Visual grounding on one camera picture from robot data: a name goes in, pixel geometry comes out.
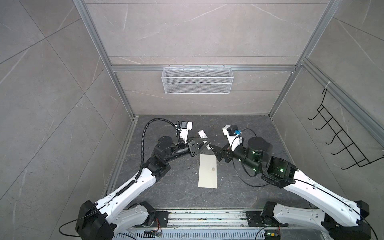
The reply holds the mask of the white glue stick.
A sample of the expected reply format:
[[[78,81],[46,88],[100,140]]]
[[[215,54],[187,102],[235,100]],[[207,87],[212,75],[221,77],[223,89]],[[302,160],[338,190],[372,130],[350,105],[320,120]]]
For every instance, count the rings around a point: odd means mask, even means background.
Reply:
[[[204,132],[204,130],[200,130],[200,131],[198,132],[198,134],[199,134],[200,138],[204,139],[203,142],[204,142],[204,144],[206,144],[206,143],[207,143],[207,139],[208,139],[208,137],[207,137],[206,133]],[[206,145],[206,148],[207,148],[208,150],[211,150],[209,144]]]

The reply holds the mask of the cream paper envelope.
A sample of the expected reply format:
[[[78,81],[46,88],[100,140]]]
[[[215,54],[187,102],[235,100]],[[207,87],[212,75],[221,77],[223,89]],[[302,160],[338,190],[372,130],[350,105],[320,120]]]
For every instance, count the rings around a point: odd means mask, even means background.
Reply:
[[[198,187],[217,189],[217,159],[215,155],[200,155]]]

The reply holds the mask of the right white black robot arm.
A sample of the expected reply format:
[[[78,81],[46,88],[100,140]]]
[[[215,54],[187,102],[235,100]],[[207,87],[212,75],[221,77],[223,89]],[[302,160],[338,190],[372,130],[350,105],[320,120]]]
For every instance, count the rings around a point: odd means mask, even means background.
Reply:
[[[367,203],[345,199],[316,183],[288,161],[273,157],[273,146],[263,138],[252,137],[244,146],[239,136],[231,136],[225,147],[210,145],[210,148],[218,161],[239,161],[260,174],[267,185],[294,193],[316,206],[315,209],[301,209],[267,202],[261,213],[267,226],[312,228],[327,233],[333,240],[370,240],[375,236],[366,221],[370,214]]]

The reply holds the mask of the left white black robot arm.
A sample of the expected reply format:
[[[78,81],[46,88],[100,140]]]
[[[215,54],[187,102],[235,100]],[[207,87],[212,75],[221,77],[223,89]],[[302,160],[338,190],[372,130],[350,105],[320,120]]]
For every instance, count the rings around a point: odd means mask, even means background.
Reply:
[[[209,139],[188,138],[175,144],[171,137],[158,140],[151,157],[143,168],[114,192],[96,201],[86,201],[79,210],[75,230],[83,240],[111,240],[131,227],[151,224],[155,209],[142,202],[130,210],[124,208],[138,195],[153,186],[170,170],[170,161],[185,155],[200,154],[209,144]]]

